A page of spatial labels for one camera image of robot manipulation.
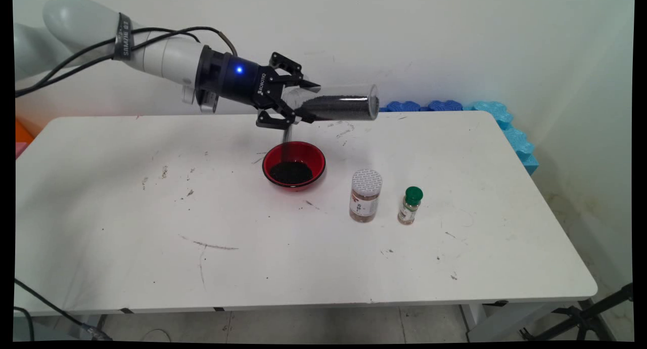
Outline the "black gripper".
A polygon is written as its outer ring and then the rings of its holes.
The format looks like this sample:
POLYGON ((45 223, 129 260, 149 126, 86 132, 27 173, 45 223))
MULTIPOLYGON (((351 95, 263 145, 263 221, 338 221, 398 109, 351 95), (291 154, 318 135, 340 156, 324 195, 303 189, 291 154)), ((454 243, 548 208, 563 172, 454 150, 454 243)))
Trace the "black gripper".
POLYGON ((314 123, 314 114, 274 104, 284 95, 284 87, 299 87, 319 93, 321 85, 306 80, 301 65, 274 52, 268 65, 259 65, 230 53, 220 53, 204 46, 197 64, 196 101, 200 107, 214 110, 220 98, 257 110, 256 127, 287 130, 294 124, 314 123))

